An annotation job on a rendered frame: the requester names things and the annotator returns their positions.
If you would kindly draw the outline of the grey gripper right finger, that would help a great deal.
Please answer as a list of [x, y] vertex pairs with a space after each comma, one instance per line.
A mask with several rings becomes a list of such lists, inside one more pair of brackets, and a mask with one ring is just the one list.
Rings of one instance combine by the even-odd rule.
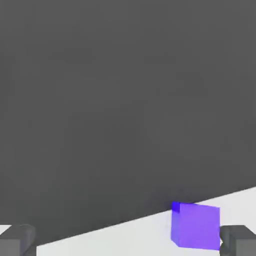
[[245, 225], [220, 227], [220, 256], [256, 256], [256, 234]]

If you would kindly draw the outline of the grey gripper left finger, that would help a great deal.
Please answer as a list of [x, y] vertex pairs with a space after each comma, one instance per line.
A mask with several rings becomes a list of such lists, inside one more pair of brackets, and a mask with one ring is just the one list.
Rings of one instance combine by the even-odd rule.
[[0, 256], [37, 256], [36, 228], [30, 224], [11, 225], [0, 235]]

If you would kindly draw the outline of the large purple box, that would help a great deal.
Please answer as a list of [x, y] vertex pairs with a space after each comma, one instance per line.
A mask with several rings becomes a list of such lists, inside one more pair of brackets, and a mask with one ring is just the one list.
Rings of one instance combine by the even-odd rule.
[[180, 202], [180, 212], [171, 210], [171, 240], [180, 248], [220, 248], [220, 208]]

